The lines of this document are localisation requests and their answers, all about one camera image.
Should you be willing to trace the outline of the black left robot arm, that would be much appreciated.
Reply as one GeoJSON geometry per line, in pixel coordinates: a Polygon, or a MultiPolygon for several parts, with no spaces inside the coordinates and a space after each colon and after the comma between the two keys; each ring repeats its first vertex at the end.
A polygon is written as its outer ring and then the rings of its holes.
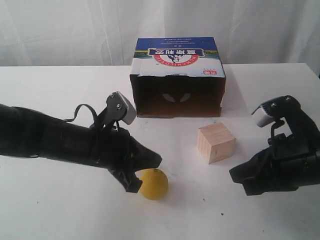
{"type": "Polygon", "coordinates": [[[0,154],[107,169],[126,192],[137,193],[143,182],[136,172],[158,168],[162,157],[115,120],[104,124],[106,113],[104,109],[90,127],[83,127],[32,109],[1,105],[0,154]]]}

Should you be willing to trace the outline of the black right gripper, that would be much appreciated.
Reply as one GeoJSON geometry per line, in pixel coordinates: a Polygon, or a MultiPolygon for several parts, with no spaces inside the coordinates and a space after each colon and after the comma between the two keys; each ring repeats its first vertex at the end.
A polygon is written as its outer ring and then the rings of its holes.
{"type": "Polygon", "coordinates": [[[279,134],[269,147],[229,170],[234,183],[248,196],[268,192],[292,192],[320,183],[320,138],[279,134]]]}

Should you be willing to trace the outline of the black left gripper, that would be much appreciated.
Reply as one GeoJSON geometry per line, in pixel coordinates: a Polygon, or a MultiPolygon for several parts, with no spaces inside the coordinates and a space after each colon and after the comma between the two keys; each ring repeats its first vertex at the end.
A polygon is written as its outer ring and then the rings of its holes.
{"type": "Polygon", "coordinates": [[[91,151],[93,166],[104,168],[124,187],[137,193],[142,181],[136,172],[158,168],[162,157],[132,138],[124,128],[102,130],[91,151]]]}

